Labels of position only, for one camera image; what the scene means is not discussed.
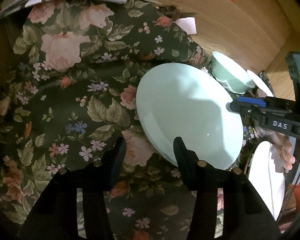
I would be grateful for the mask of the right hand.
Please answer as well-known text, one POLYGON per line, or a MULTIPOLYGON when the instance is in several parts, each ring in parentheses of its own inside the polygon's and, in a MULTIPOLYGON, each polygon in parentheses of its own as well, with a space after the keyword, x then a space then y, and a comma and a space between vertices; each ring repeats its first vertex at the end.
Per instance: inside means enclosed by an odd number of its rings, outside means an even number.
POLYGON ((295 163, 295 157, 293 155, 292 145, 288 137, 284 134, 275 132, 273 144, 283 161, 283 167, 290 171, 295 163))

